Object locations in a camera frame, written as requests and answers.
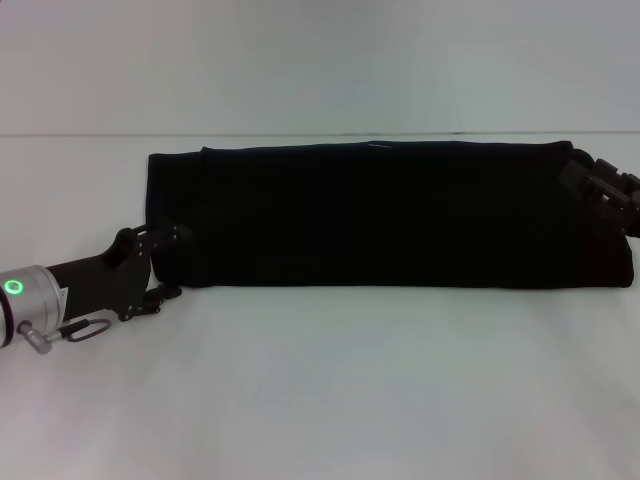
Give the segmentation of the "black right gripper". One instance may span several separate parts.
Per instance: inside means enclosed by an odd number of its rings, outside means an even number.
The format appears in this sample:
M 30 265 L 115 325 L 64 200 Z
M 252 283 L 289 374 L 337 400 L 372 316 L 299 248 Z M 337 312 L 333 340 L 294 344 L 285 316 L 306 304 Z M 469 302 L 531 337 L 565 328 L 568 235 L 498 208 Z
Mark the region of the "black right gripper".
M 620 174 L 603 159 L 587 162 L 570 159 L 559 181 L 572 194 L 584 194 L 584 200 L 602 218 L 624 234 L 639 233 L 639 178 Z

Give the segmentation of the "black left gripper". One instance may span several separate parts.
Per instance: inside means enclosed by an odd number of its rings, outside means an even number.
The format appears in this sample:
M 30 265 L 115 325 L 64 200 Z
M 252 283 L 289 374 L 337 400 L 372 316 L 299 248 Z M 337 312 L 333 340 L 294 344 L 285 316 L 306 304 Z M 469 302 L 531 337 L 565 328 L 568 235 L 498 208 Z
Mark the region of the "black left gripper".
M 193 238 L 193 231 L 183 224 L 124 228 L 103 253 L 50 266 L 59 287 L 67 291 L 63 319 L 110 310 L 125 322 L 138 315 L 159 313 L 165 302 L 181 295 L 181 288 L 160 284 L 147 291 L 151 250 L 183 247 Z

